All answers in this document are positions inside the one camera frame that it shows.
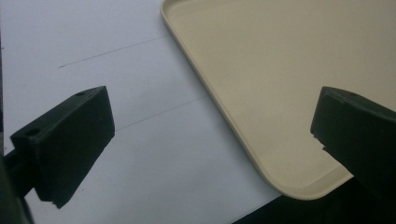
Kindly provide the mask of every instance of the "white surface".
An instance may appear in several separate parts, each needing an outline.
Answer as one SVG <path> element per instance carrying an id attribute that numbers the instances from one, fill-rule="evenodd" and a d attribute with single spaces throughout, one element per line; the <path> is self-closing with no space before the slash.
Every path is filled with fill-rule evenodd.
<path id="1" fill-rule="evenodd" d="M 1 1 L 9 137 L 68 96 L 108 88 L 116 136 L 36 223 L 229 223 L 278 193 L 260 178 L 160 15 L 161 0 Z"/>

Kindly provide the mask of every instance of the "pencil line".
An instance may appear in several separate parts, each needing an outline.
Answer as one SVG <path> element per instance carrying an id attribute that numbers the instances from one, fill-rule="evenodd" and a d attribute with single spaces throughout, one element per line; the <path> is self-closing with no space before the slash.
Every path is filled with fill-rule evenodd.
<path id="1" fill-rule="evenodd" d="M 149 117 L 147 117 L 147 118 L 145 118 L 145 119 L 138 120 L 138 121 L 136 121 L 136 122 L 134 122 L 134 123 L 132 123 L 132 124 L 126 125 L 126 126 L 121 127 L 121 128 L 118 128 L 118 129 L 116 130 L 116 132 L 117 132 L 117 131 L 120 131 L 120 130 L 122 130 L 122 129 L 129 128 L 129 127 L 131 127 L 131 126 L 133 126 L 133 125 L 136 125 L 137 123 L 143 122 L 143 121 L 145 121 L 145 120 L 158 117 L 158 116 L 160 116 L 160 115 L 162 115 L 162 114 L 164 114 L 164 113 L 170 112 L 170 111 L 172 111 L 172 110 L 176 110 L 176 109 L 178 109 L 178 108 L 181 108 L 181 107 L 184 106 L 184 105 L 189 105 L 189 104 L 192 104 L 192 103 L 194 103 L 194 102 L 196 102 L 196 101 L 200 101 L 200 100 L 202 100 L 202 99 L 204 99 L 204 98 L 206 98 L 206 97 L 207 97 L 207 95 L 201 96 L 201 97 L 199 97 L 199 98 L 197 98 L 197 99 L 195 99 L 195 100 L 188 101 L 187 103 L 184 103 L 184 104 L 182 104 L 182 105 L 177 105 L 177 106 L 172 107 L 172 108 L 170 108 L 170 109 L 167 109 L 167 110 L 165 110 L 165 111 L 163 111 L 163 112 L 161 112 L 161 113 L 158 113 L 158 114 L 149 116 Z"/>
<path id="2" fill-rule="evenodd" d="M 120 49 L 113 49 L 111 51 L 108 51 L 108 52 L 105 52 L 105 53 L 101 53 L 101 54 L 97 54 L 97 55 L 93 55 L 91 57 L 88 57 L 88 58 L 85 58 L 85 59 L 81 59 L 81 60 L 78 60 L 78 61 L 75 61 L 75 62 L 72 62 L 72 63 L 66 63 L 64 65 L 59 66 L 58 68 L 64 68 L 64 67 L 66 67 L 68 65 L 71 65 L 71 64 L 74 64 L 74 63 L 81 63 L 81 62 L 84 62 L 84 61 L 87 61 L 87 60 L 90 60 L 90 59 L 93 59 L 93 58 L 98 58 L 98 57 L 107 55 L 109 53 L 120 51 L 120 50 L 123 50 L 123 49 L 129 49 L 129 48 L 132 48 L 132 47 L 135 47 L 135 46 L 138 46 L 138 45 L 146 44 L 146 43 L 151 42 L 151 41 L 155 41 L 155 40 L 158 40 L 158 39 L 165 38 L 167 36 L 169 36 L 169 35 L 163 35 L 163 36 L 160 36 L 160 37 L 157 37 L 157 38 L 153 38 L 153 39 L 150 39 L 150 40 L 146 40 L 146 41 L 143 41 L 143 42 L 140 42 L 140 43 L 132 44 L 130 46 L 123 47 L 123 48 L 120 48 Z"/>

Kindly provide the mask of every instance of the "tray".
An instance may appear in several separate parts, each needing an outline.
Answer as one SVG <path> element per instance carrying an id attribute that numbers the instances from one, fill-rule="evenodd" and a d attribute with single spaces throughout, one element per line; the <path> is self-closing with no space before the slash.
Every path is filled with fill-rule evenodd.
<path id="1" fill-rule="evenodd" d="M 395 1 L 165 0 L 163 18 L 262 176 L 313 200 L 352 174 L 309 132 L 322 86 L 396 110 Z"/>

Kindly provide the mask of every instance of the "beige tray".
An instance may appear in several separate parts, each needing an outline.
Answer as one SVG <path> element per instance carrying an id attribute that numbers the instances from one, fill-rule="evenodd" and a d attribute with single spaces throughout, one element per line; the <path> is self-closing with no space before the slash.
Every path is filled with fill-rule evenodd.
<path id="1" fill-rule="evenodd" d="M 394 0 L 165 0 L 162 13 L 257 169 L 290 197 L 352 177 L 309 132 L 322 86 L 396 110 Z"/>

